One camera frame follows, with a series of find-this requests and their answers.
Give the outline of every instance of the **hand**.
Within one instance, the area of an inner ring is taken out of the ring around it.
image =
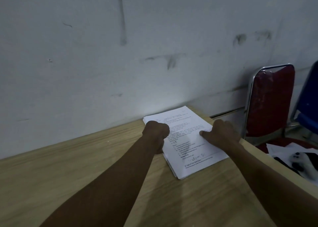
[[[223,121],[217,119],[210,132],[200,131],[200,135],[212,145],[227,152],[238,146],[241,136],[234,129],[233,125],[229,121]]]
[[[156,121],[147,122],[145,129],[142,131],[143,136],[155,141],[156,154],[162,153],[164,139],[168,137],[169,133],[170,129],[167,124]]]

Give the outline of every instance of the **blue chair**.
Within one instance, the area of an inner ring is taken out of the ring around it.
[[[310,69],[291,120],[318,134],[318,61]]]

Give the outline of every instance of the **wood grain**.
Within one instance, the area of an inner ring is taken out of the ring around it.
[[[54,209],[117,161],[141,136],[143,128],[142,120],[137,120],[1,160],[0,226],[40,225]],[[261,161],[294,181],[302,181],[255,147],[243,144]],[[318,196],[314,185],[298,185]],[[274,224],[232,160],[177,180],[163,156],[156,155],[125,226]]]

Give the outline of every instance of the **chair seat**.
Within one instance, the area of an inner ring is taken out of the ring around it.
[[[299,113],[299,115],[297,116],[297,121],[303,127],[307,128],[308,130],[312,131],[315,134],[318,134],[318,122],[310,119],[303,113]]]
[[[287,145],[289,145],[290,143],[296,143],[306,149],[310,149],[310,148],[313,148],[313,149],[317,149],[316,146],[308,143],[308,142],[305,142],[305,141],[302,141],[302,140],[299,140],[299,139],[294,139],[294,138],[289,138],[289,137],[280,137],[280,138],[276,138],[276,139],[273,139],[273,140],[270,140],[266,143],[262,143],[258,146],[256,146],[258,149],[260,149],[261,151],[263,151],[264,153],[268,153],[268,150],[267,150],[267,147],[266,147],[266,144],[272,144],[272,145],[276,145],[276,146],[281,146],[281,147],[286,147]]]

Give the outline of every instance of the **red chair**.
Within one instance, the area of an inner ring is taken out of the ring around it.
[[[294,79],[295,69],[291,64],[263,67],[253,75],[245,107],[244,139],[265,136],[281,129],[281,137],[267,143],[286,147],[294,142],[304,148],[316,148],[308,142],[285,137]],[[256,147],[268,153],[266,143]]]

